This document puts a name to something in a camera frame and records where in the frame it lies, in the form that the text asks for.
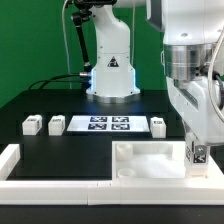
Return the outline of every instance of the warning label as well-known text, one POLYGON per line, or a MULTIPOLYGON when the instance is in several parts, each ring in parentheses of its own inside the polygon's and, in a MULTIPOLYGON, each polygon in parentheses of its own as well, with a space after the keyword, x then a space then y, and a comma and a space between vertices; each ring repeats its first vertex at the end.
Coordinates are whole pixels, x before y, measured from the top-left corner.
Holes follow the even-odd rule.
POLYGON ((115 57, 112 57, 112 59, 110 60, 108 67, 119 67, 117 60, 115 57))

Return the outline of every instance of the black cable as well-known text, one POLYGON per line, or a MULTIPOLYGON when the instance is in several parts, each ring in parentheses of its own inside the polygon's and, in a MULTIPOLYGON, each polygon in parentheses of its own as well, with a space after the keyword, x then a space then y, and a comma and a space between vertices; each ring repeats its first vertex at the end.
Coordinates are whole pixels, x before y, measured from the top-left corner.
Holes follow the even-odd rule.
POLYGON ((223 87, 223 82, 222 82, 219 74, 216 74, 215 75, 215 79, 219 83, 220 94, 221 94, 221 100, 220 100, 219 109, 222 110, 223 109, 223 106, 224 106, 224 87, 223 87))
POLYGON ((50 83, 52 80, 57 80, 57 79, 64 79, 64 78, 68 78, 68 77, 74 77, 74 76, 79 76, 79 73, 73 73, 73 74, 66 74, 66 75, 59 75, 59 76, 55 76, 49 80, 46 80, 46 82, 44 82, 39 89, 43 89, 48 83, 50 83))
POLYGON ((39 83, 42 83, 42 82, 48 82, 48 83, 51 83, 51 82, 73 82, 73 83, 85 83, 86 81, 61 81, 61 80, 40 80, 40 81, 37 81, 35 83, 33 83, 29 88, 28 90, 32 89, 33 86, 39 84, 39 83))

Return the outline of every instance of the white block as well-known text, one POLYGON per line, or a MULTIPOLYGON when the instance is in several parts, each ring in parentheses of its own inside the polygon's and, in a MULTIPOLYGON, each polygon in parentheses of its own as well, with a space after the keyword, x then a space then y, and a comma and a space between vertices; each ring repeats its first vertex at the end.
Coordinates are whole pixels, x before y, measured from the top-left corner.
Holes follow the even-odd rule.
POLYGON ((166 124, 163 118, 151 118, 150 129, 153 138, 166 138, 166 124))
POLYGON ((29 116, 22 125, 23 135, 36 135, 42 128, 42 117, 40 115, 29 116))
POLYGON ((60 136, 65 129, 65 116, 53 116, 48 123, 49 135, 60 136))

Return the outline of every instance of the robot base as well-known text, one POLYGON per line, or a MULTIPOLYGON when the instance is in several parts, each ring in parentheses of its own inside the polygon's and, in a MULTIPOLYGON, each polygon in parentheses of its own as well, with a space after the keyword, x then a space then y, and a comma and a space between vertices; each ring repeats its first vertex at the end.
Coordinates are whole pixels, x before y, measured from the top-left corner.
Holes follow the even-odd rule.
POLYGON ((88 100, 94 100, 100 103, 127 103, 137 101, 140 99, 140 93, 125 96, 125 97, 102 97, 94 94, 87 93, 88 100))

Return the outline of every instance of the black table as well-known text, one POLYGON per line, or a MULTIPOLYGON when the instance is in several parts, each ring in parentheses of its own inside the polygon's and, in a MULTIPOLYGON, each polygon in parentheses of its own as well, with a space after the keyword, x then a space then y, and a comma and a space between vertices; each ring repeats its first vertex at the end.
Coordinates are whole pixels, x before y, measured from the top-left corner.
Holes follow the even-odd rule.
MULTIPOLYGON (((167 91, 144 91, 141 99, 126 104, 102 104, 89 101, 79 90, 31 90, 19 94, 0 110, 0 150, 7 144, 21 145, 22 159, 9 179, 11 180, 109 180, 111 179, 112 141, 151 141, 150 133, 86 133, 64 132, 63 136, 48 136, 47 124, 54 115, 66 117, 66 129, 73 115, 102 116, 146 116, 162 117, 167 125, 168 140, 183 140, 183 126, 179 115, 169 103, 167 91), (43 128, 37 136, 23 136, 22 122, 29 116, 40 114, 43 128), (68 173, 65 166, 62 173, 52 172, 52 163, 46 171, 45 159, 50 152, 67 151, 61 160, 55 156, 54 162, 64 163, 71 160, 71 147, 80 147, 82 152, 75 157, 82 158, 89 148, 99 150, 101 157, 92 158, 87 166, 84 159, 77 164, 79 172, 68 173), (34 158, 42 158, 38 163, 34 158), (35 163, 30 169, 30 162, 35 163)), ((0 223, 223 223, 224 206, 0 206, 0 223)))

